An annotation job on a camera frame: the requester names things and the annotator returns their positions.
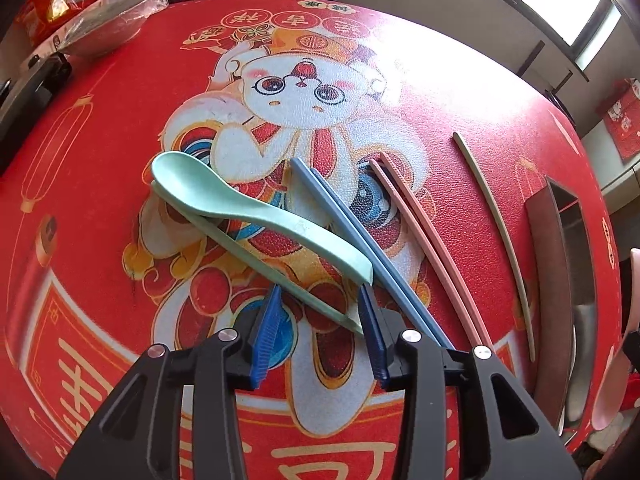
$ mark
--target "spoon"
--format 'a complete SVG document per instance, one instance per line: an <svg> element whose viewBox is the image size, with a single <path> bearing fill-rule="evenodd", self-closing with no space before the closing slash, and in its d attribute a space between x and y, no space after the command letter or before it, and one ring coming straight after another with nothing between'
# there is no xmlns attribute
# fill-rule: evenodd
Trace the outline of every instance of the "spoon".
<svg viewBox="0 0 640 480"><path fill-rule="evenodd" d="M626 336L640 324L640 250L631 249L631 308L620 347L604 373L591 415L594 430L604 430L615 418L625 398L631 362L622 350Z"/></svg>
<svg viewBox="0 0 640 480"><path fill-rule="evenodd" d="M229 186L209 166L183 152L164 152L151 163L154 179L186 211L255 223L313 250L357 285L371 284L371 262L332 232Z"/></svg>

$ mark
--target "chopstick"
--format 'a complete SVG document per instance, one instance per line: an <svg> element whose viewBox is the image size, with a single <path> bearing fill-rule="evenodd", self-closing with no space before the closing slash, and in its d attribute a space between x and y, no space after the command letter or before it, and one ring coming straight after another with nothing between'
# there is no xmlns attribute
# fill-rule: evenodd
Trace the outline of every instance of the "chopstick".
<svg viewBox="0 0 640 480"><path fill-rule="evenodd" d="M524 281L522 280L522 274L520 273L520 266L518 265L518 258L516 256L516 251L513 249L513 244L511 243L511 238L509 237L509 232L507 231L507 225L504 223L504 219L502 218L502 214L500 213L500 209L498 209L498 204L495 201L494 194L491 192L489 188L489 184L487 183L484 174L482 174L482 170L478 166L476 159L471 153L469 146L466 144L465 139L457 133L453 132L453 140L456 142L462 156L465 157L466 163L473 173L478 186L480 187L480 191L482 191L482 195L484 196L484 200L489 206L489 210L491 211L491 215L494 217L494 222L496 227L498 228L498 232L500 233L500 238L502 239L502 244L504 246L504 250L507 253L507 257L509 258L509 264L511 266L511 272L513 273L513 279L516 282L516 288L518 289L518 299L520 300L520 306L522 308L522 315L524 317L525 327L527 329L527 341L529 343L529 360L531 362L536 361L536 342L533 336L533 324L531 322L531 310L529 309L529 301L527 300L527 291L524 287Z"/></svg>
<svg viewBox="0 0 640 480"><path fill-rule="evenodd" d="M411 323L441 346L452 349L451 341L433 319L418 295L322 175L317 170L310 170L297 157L292 158L289 163L309 193L338 226L342 236L371 261L374 275L388 290Z"/></svg>
<svg viewBox="0 0 640 480"><path fill-rule="evenodd" d="M373 170L373 172L378 177L380 184L382 184L382 187L386 189L386 192L389 193L391 200L396 204L396 207L400 211L400 214L409 225L410 231L414 234L415 238L418 241L418 244L424 251L425 256L427 256L429 263L435 270L436 275L440 280L440 283L442 283L442 286L444 287L444 290L447 293L447 297L451 301L453 308L458 314L458 319L462 324L462 328L465 330L465 333L469 339L469 342L471 343L472 346L478 346L483 344L482 340L480 339L480 336L478 335L478 330L476 330L476 327L474 326L473 321L471 320L471 317L469 316L469 313L466 310L466 307L462 301L462 298L460 298L460 295L456 290L456 287L453 285L453 281L451 281L451 278L447 273L446 269L444 268L442 261L436 254L436 251L433 248L433 245L431 244L429 239L426 237L423 230L420 228L420 224L418 224L418 221L415 219L411 210L409 209L407 204L404 203L404 200L402 200L402 196L398 193L398 190L391 183L388 176L386 176L385 172L382 171L382 168L380 168L378 163L372 158L372 159L369 159L369 165Z"/></svg>
<svg viewBox="0 0 640 480"><path fill-rule="evenodd" d="M471 292L469 292L465 280L462 278L462 274L460 274L460 270L451 257L451 254L449 253L449 250L447 249L444 241L440 237L440 234L436 231L436 228L434 227L427 213L425 213L424 209L420 206L418 199L415 197L413 191L411 191L411 188L407 184L404 177L402 177L402 174L400 173L398 168L396 168L394 162L385 152L380 153L380 159L385 165L387 171L390 173L392 180L396 183L396 186L398 186L400 194L402 194L404 200L414 212L414 216L422 227L424 234L426 234L427 238L431 241L437 255L440 257L440 260L444 264L444 267L448 275L452 279L453 284L456 287L460 298L462 299L464 307L466 308L466 311L471 318L471 321L473 322L478 335L480 336L482 344L493 349L494 344L491 340L491 336L489 336L489 332L486 326L484 325L484 320L482 319L482 316L478 311L478 306L476 305L474 298L471 296Z"/></svg>
<svg viewBox="0 0 640 480"><path fill-rule="evenodd" d="M194 227L206 234L212 240L219 243L227 251L233 254L233 256L246 263L249 267L258 272L258 274L263 275L270 282L280 285L292 296L295 296L300 301L310 306L312 309L317 310L320 314L326 316L333 322L336 322L340 326L345 327L347 330L350 330L353 333L362 335L362 327L349 316L346 316L345 314L342 314L334 308L330 307L324 301L316 298L308 290L305 290L301 286L293 283L289 278L287 278L278 270L273 269L272 267L265 264L260 258L251 254L244 247L238 244L238 242L230 238L227 234L223 233L220 229L217 228L216 225L212 224L212 222L208 221L203 216L190 213L181 208L180 205L175 203L172 198L164 192L162 187L156 184L155 181L151 183L151 189L153 189L155 194L158 195L162 200L167 202L178 213L184 216Z"/></svg>

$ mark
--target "beige chopstick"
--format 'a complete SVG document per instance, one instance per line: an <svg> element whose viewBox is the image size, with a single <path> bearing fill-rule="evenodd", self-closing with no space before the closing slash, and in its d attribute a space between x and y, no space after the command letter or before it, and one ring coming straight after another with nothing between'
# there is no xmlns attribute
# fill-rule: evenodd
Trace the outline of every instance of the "beige chopstick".
<svg viewBox="0 0 640 480"><path fill-rule="evenodd" d="M431 242L426 237L423 230L420 228L420 224L418 224L418 221L415 219L413 213L408 208L407 204L404 203L404 200L402 200L402 196L398 193L398 190L389 180L388 176L386 176L385 172L382 171L382 168L380 168L378 163L372 158L369 159L369 165L378 177L380 184L382 184L382 186L386 189L386 192L389 193L391 200L396 204L396 207L400 211L402 218L409 224L409 229L418 240L418 244L424 251L424 254L427 256L429 263L436 271L436 275L442 283L442 286L444 287L444 290L447 293L447 297L451 301L453 308L458 314L458 319L460 320L460 323L462 324L462 327L464 328L466 336L471 342L471 345L481 345L482 340L480 339L478 331L476 330L476 327L469 317L469 313L466 311L465 305L462 302L462 298L460 298L456 287L453 285L450 276L447 274L447 271L442 265L442 262L440 261L435 249L433 248L433 245L431 245Z"/></svg>
<svg viewBox="0 0 640 480"><path fill-rule="evenodd" d="M491 341L491 336L489 336L489 332L486 329L484 320L480 315L478 306L476 305L474 298L471 296L471 292L469 292L465 280L462 278L462 274L460 274L460 270L458 269L458 266L449 253L449 250L447 249L444 241L440 237L440 234L436 231L436 228L434 227L427 213L425 213L424 209L420 206L420 203L415 197L414 192L411 190L398 168L396 168L394 162L385 152L380 153L380 159L385 165L387 171L391 174L391 177L393 181L395 181L396 186L398 186L398 191L402 194L404 200L414 212L414 216L420 223L424 234L426 234L427 238L431 241L433 247L438 253L440 260L444 264L447 273L451 277L453 284L456 287L460 298L462 299L462 302L464 303L466 311L468 312L468 315L471 318L471 321L473 322L476 331L480 336L482 344L493 350L494 344Z"/></svg>
<svg viewBox="0 0 640 480"><path fill-rule="evenodd" d="M531 362L536 361L536 342L533 335L533 323L531 322L531 310L529 309L529 301L527 300L527 291L524 287L524 281L522 280L522 274L520 273L520 266L518 265L518 258L516 257L516 252L513 249L513 244L511 243L511 238L509 236L509 232L507 231L507 225L504 223L504 219L502 218L502 214L500 213L500 209L498 209L498 204L495 201L494 195L487 184L476 159L474 158L471 150L469 150L469 146L466 144L465 139L457 133L453 132L453 140L456 142L460 152L465 157L466 163L473 173L480 190L482 191L482 195L484 195L484 200L489 206L489 210L491 211L492 216L494 217L495 225L498 228L498 232L500 233L500 238L502 238L502 244L504 245L504 249L509 258L509 263L511 265L511 272L513 273L513 278L516 282L516 288L518 289L518 298L520 300L520 307L522 308L522 315L524 316L524 323L527 329L527 341L529 343L529 359Z"/></svg>

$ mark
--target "window frame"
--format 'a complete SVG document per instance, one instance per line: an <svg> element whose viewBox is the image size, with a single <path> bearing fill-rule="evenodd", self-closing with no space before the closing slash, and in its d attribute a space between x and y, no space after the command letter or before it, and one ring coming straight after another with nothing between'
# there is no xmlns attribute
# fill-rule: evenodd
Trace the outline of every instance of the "window frame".
<svg viewBox="0 0 640 480"><path fill-rule="evenodd" d="M606 20L607 15L614 6L611 0L600 0L596 9L593 11L591 17L582 28L582 31L575 39L574 44L569 45L557 32L549 25L542 16L540 16L535 10L529 7L522 0L503 0L511 7L516 9L520 14L527 18L533 25L535 25L549 40L555 44L556 47L569 59L574 68L580 73L580 75L589 81L589 78L576 64L576 60L587 47L589 42L593 39L594 35Z"/></svg>

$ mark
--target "mint green spoon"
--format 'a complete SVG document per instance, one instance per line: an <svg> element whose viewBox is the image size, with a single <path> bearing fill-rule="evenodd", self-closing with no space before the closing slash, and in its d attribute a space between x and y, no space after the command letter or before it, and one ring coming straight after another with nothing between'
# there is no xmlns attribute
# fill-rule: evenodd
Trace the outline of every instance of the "mint green spoon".
<svg viewBox="0 0 640 480"><path fill-rule="evenodd" d="M151 173L186 211L265 226L313 250L357 285L373 280L371 262L351 244L305 218L236 191L191 155L160 153L151 163Z"/></svg>

